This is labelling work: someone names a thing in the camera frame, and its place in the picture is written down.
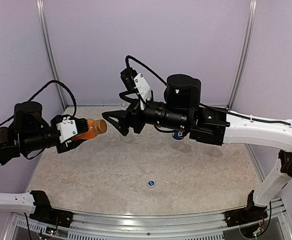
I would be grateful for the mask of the blue bottle cap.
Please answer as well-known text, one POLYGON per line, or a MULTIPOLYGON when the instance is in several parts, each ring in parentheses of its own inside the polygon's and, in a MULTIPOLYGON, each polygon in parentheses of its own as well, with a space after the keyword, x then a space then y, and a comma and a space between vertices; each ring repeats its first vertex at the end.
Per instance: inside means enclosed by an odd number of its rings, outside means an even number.
POLYGON ((150 188, 153 188, 155 185, 156 185, 156 183, 153 180, 150 180, 150 181, 147 182, 147 186, 150 187, 150 188))

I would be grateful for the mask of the clear plastic bottle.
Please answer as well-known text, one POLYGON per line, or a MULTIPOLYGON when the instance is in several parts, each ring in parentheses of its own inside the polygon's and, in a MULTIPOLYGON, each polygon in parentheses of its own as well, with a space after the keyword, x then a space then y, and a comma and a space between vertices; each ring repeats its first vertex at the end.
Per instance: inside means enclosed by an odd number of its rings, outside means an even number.
POLYGON ((124 102, 124 101, 121 102, 120 109, 121 110, 126 110, 126 102, 124 102))

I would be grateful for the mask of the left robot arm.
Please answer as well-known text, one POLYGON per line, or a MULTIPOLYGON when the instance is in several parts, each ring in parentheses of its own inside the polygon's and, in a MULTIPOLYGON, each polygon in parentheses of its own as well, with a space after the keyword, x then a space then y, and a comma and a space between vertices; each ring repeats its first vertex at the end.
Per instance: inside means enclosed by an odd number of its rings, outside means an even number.
MULTIPOLYGON (((0 127, 0 166, 20 156, 29 160, 33 151, 56 148, 61 154, 75 149, 83 143, 75 137, 89 130, 87 119, 68 114, 57 115, 47 123, 42 118, 42 105, 35 101, 16 104, 12 120, 8 127, 0 127)), ((40 190, 0 193, 0 212, 36 213, 47 223, 56 217, 46 193, 40 190)))

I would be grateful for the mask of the orange juice bottle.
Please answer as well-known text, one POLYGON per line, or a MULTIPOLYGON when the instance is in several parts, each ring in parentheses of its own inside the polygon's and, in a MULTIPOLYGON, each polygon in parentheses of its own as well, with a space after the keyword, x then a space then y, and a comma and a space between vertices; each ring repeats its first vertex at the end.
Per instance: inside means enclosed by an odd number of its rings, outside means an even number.
POLYGON ((103 119, 93 120, 88 118, 88 132, 74 136, 71 140, 90 140, 107 131, 107 123, 103 119))

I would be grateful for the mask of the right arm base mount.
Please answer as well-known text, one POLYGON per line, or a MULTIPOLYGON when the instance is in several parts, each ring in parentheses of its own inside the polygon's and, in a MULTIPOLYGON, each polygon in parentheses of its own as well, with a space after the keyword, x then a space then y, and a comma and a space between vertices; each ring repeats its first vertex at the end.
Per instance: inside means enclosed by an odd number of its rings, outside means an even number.
POLYGON ((224 213, 227 227, 234 227, 255 221, 265 220, 268 217, 267 206, 256 206, 253 200, 254 190, 248 194, 247 205, 243 208, 228 210, 224 213))

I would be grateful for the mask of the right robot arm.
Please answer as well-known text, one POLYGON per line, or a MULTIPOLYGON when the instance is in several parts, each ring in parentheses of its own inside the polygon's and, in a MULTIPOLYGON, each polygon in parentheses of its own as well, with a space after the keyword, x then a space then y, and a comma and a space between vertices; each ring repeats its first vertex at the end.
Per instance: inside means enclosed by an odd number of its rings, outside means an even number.
POLYGON ((160 132, 188 136, 200 143, 221 146, 249 144, 279 149, 272 171, 241 211, 246 222, 260 215, 273 197, 292 179, 292 119, 257 118, 211 107, 200 102, 201 81, 185 74, 167 78, 164 101, 153 100, 152 91, 141 74, 121 75, 126 91, 120 98, 129 103, 126 110, 107 111, 103 118, 123 136, 133 129, 141 133, 146 124, 160 132))

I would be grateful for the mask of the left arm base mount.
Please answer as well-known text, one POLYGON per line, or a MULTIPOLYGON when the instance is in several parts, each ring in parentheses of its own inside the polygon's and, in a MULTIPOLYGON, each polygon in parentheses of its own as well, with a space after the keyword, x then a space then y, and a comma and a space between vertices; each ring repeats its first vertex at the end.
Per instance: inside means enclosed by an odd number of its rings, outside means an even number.
POLYGON ((30 194, 34 198, 33 204, 35 206, 34 213, 29 215, 32 220, 57 227, 70 228, 74 215, 73 212, 53 208, 44 191, 32 190, 30 194))

